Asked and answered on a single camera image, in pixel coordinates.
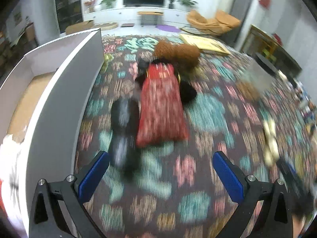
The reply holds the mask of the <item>cream cloth bundle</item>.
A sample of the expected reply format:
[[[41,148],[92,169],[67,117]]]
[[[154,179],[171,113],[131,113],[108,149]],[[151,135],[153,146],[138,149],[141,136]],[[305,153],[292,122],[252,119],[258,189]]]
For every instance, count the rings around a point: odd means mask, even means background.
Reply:
[[[272,167],[279,160],[280,156],[276,139],[276,124],[271,117],[263,121],[263,130],[265,135],[264,163],[267,167]]]

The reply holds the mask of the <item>dark wooden side cabinet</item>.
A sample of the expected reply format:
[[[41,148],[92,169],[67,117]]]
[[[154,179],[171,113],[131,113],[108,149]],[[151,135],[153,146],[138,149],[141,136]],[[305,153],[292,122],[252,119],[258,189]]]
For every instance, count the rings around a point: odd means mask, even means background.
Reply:
[[[254,57],[256,53],[262,54],[278,70],[293,78],[298,77],[302,71],[296,60],[277,42],[274,36],[267,34],[255,25],[250,26],[240,52],[251,57]]]

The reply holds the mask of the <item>green potted plant right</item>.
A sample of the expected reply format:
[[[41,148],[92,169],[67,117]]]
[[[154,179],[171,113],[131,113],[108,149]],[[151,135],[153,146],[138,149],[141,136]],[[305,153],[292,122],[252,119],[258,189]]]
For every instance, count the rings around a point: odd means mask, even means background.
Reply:
[[[177,0],[178,3],[184,8],[185,11],[191,11],[197,7],[198,2],[196,0]]]

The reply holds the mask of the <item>white storage box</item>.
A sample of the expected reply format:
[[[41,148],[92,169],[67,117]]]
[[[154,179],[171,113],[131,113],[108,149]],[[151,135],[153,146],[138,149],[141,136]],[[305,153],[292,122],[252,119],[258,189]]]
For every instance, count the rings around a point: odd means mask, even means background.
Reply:
[[[53,74],[27,126],[17,165],[18,198],[25,229],[29,228],[38,181],[61,181],[74,172],[82,118],[103,63],[100,29],[85,30],[26,53],[1,86],[1,136],[5,136],[31,80]]]

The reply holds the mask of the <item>white tv cabinet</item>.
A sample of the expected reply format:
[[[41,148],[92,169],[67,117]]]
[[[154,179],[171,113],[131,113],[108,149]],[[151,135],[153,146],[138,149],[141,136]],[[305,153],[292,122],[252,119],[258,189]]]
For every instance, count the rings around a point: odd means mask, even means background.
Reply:
[[[117,22],[119,25],[128,23],[141,25],[140,17],[137,15],[138,11],[163,12],[164,15],[159,18],[158,25],[174,25],[179,27],[187,24],[186,16],[188,12],[160,7],[126,7],[100,10],[83,14],[83,20],[93,20],[95,24]]]

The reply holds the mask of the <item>red flower vase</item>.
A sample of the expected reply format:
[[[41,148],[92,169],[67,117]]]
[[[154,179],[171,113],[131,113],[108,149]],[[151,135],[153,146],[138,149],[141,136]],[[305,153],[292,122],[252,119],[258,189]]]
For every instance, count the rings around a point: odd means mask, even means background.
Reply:
[[[97,0],[87,0],[84,2],[84,5],[87,8],[88,13],[95,11],[96,3],[97,3]]]

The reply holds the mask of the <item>brown knitted cloth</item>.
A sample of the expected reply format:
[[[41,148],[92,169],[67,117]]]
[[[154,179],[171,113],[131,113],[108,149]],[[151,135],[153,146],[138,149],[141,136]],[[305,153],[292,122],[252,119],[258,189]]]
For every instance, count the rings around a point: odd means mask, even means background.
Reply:
[[[191,70],[198,66],[201,51],[199,48],[188,44],[172,44],[159,41],[154,48],[153,56],[156,59],[166,59],[175,67]]]

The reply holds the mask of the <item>red patterned fabric pouch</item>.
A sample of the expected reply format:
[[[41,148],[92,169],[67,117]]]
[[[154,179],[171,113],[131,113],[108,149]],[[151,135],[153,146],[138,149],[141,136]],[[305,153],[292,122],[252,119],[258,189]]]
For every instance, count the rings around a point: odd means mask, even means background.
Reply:
[[[138,147],[188,139],[189,131],[180,98],[180,82],[172,64],[149,65],[140,101]]]

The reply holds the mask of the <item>small dark potted plant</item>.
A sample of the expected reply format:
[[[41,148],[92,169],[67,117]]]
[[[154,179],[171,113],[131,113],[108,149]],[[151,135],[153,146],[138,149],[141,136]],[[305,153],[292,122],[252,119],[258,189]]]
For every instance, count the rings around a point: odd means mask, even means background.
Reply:
[[[174,9],[174,3],[175,3],[175,0],[168,0],[169,4],[168,4],[168,8],[169,9]]]

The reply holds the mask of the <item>dark bookshelf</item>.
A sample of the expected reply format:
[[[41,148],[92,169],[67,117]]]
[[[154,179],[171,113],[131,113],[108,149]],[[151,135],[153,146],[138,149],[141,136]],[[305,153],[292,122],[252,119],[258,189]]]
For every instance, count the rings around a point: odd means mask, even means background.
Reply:
[[[60,33],[70,25],[83,22],[81,0],[55,0]]]

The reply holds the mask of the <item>flat cardboard box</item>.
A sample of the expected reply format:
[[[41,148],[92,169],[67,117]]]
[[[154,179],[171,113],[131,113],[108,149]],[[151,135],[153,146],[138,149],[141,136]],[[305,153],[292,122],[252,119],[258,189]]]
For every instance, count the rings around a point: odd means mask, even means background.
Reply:
[[[202,53],[231,55],[226,46],[215,39],[187,34],[179,34],[179,38],[185,44],[196,46]]]

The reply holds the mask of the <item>orange lounge chair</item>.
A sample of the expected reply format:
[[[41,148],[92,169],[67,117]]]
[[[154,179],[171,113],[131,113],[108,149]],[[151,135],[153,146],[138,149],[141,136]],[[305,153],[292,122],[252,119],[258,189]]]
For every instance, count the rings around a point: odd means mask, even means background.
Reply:
[[[191,10],[186,16],[187,22],[204,34],[221,36],[240,26],[241,21],[225,11],[218,10],[213,18],[205,18],[198,11]]]

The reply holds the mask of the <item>black plastic bag roll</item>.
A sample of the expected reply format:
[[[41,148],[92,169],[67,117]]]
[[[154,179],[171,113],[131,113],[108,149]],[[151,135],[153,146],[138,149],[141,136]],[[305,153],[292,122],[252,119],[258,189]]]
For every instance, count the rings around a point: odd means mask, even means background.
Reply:
[[[108,153],[111,166],[124,174],[131,174],[139,166],[138,129],[138,102],[132,98],[119,98],[114,101],[111,108],[112,138]]]

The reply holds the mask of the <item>clear plastic jar black lid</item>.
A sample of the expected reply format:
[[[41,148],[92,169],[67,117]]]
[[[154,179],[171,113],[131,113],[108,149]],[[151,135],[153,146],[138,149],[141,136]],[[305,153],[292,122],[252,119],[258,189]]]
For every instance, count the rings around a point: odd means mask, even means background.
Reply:
[[[268,91],[277,76],[277,69],[262,54],[255,57],[239,77],[236,87],[242,96],[250,101],[258,101]]]

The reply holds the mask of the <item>black fuzzy cloth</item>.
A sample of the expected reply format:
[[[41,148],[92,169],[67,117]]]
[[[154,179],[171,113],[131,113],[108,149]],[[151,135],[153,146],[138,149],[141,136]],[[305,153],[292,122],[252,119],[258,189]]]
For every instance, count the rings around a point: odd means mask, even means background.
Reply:
[[[139,85],[141,89],[147,77],[147,70],[149,68],[149,65],[150,65],[150,61],[145,61],[142,58],[139,58],[137,62],[138,74],[135,79],[135,82]],[[180,88],[180,99],[182,101],[182,105],[189,104],[197,96],[197,91],[187,81],[180,80],[179,88]]]

